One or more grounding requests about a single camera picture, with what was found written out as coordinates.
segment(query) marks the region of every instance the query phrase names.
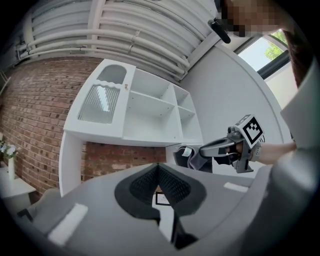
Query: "white wall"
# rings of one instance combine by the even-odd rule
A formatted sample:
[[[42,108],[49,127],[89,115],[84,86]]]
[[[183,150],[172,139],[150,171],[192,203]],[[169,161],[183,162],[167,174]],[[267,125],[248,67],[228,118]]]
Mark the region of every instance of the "white wall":
[[[298,92],[291,62],[265,80],[283,109]]]
[[[198,115],[203,142],[227,135],[228,126],[247,114],[255,114],[265,131],[267,143],[291,141],[281,108],[267,84],[243,59],[223,46],[213,47],[182,80],[181,86],[190,92]],[[238,175],[231,166],[213,161],[213,172]],[[262,165],[250,163],[254,177]]]

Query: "gray surface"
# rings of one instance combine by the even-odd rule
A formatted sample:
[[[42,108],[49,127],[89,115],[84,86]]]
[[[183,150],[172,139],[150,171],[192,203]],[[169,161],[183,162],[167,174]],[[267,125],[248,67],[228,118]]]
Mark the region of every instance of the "gray surface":
[[[165,239],[153,220],[141,220],[130,216],[116,202],[114,191],[119,181],[141,171],[134,167],[86,181],[51,209],[42,212],[34,226],[48,233],[57,219],[63,217],[74,203],[88,207],[84,217],[66,247],[85,255],[154,255],[155,249],[167,254],[175,248]]]
[[[204,185],[206,199],[193,215],[180,218],[187,233],[199,239],[216,228],[239,204],[246,193],[225,188],[227,182],[250,187],[253,179],[194,171],[174,164],[166,164],[176,171],[192,177]]]
[[[212,255],[214,248],[214,253],[218,255],[228,248],[227,245],[231,246],[235,242],[240,245],[239,239],[255,216],[263,197],[269,177],[268,168],[259,171],[253,181],[250,178],[167,165],[197,179],[207,190],[207,197],[200,209],[193,215],[181,218],[185,231],[200,239],[187,247],[188,254]],[[148,166],[134,167],[85,182],[52,204],[51,209],[41,212],[34,226],[41,233],[47,234],[75,203],[79,203],[88,207],[88,214],[67,242],[68,249],[97,256],[132,255],[133,252],[135,255],[186,252],[185,249],[177,251],[162,235],[155,221],[134,218],[116,202],[114,190],[119,181]],[[223,187],[227,182],[250,189],[247,193],[230,190]]]
[[[50,188],[44,192],[38,202],[28,207],[27,210],[31,217],[35,219],[39,213],[51,208],[51,205],[59,199],[61,199],[60,191],[56,188]]]
[[[243,243],[243,255],[262,254],[267,248],[283,239],[295,225],[301,234],[306,231],[300,228],[303,216],[319,187],[320,148],[312,150],[298,149],[281,157],[272,168],[272,175],[267,188],[267,197],[246,232]],[[306,214],[308,223],[312,214]]]
[[[238,256],[245,231],[265,196],[271,168],[272,166],[268,165],[259,169],[245,196],[214,230],[175,255]]]

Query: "window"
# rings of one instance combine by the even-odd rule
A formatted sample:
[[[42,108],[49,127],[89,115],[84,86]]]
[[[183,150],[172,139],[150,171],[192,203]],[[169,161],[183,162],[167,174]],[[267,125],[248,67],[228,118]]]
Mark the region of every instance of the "window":
[[[243,50],[239,57],[247,62],[255,71],[260,70],[272,61],[271,57],[279,56],[283,51],[274,44],[261,37],[248,48]]]
[[[264,79],[283,109],[298,91],[284,32],[252,37],[234,52]]]
[[[282,30],[264,35],[238,54],[255,71],[259,71],[287,50],[287,40]]]

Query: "white shelf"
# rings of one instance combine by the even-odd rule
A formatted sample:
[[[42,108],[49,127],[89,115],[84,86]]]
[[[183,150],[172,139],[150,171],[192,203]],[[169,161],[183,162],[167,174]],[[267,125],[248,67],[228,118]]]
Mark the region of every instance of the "white shelf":
[[[136,141],[177,142],[181,139],[175,106],[131,91],[124,119],[123,137]]]
[[[195,140],[196,143],[202,141],[200,125],[196,115],[182,119],[181,127],[184,140]]]
[[[171,93],[170,85],[170,82],[158,76],[136,69],[131,89],[135,92],[174,104],[174,97]]]
[[[179,106],[178,109],[179,109],[179,114],[180,114],[180,120],[184,120],[186,118],[190,118],[195,115],[195,112],[192,112],[189,109],[186,109],[182,106]]]
[[[140,92],[131,91],[127,109],[134,110],[146,116],[163,117],[175,106],[164,100],[142,94]]]
[[[191,112],[195,112],[194,103],[191,99],[189,92],[177,85],[173,85],[173,87],[177,105]]]

